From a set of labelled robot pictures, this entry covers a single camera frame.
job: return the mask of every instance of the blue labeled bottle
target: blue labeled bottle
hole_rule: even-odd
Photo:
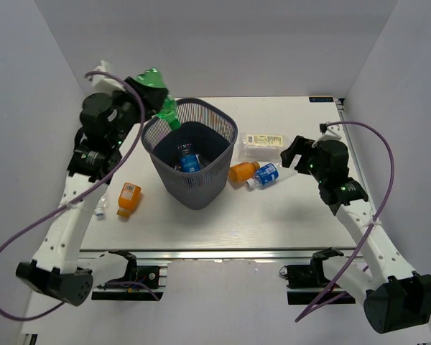
[[[180,169],[184,173],[195,173],[200,171],[200,164],[193,150],[191,143],[180,144],[177,146],[179,152]]]
[[[297,172],[293,168],[282,167],[279,163],[268,163],[267,165],[256,170],[254,176],[249,178],[246,183],[250,190],[263,188],[275,181],[283,181],[286,178],[295,175]]]

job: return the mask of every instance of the green bottle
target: green bottle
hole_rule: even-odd
[[[156,68],[150,68],[142,74],[139,74],[136,77],[136,81],[151,88],[167,88],[161,73]],[[180,128],[180,121],[177,118],[176,108],[177,102],[168,94],[164,100],[161,111],[157,114],[160,119],[165,120],[169,124],[172,131]]]

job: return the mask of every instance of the yellow label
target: yellow label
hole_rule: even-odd
[[[275,147],[284,146],[282,135],[246,134],[246,141],[249,145]]]

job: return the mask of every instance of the transparent plastic package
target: transparent plastic package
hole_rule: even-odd
[[[281,162],[281,152],[291,145],[288,137],[281,134],[240,133],[238,158],[241,162]]]

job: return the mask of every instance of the orange bottle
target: orange bottle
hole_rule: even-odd
[[[256,170],[260,169],[258,162],[244,162],[230,167],[228,171],[228,178],[231,182],[246,182]]]
[[[136,210],[139,203],[141,188],[132,183],[125,183],[121,189],[120,197],[118,198],[119,209],[116,212],[120,217],[129,218]]]

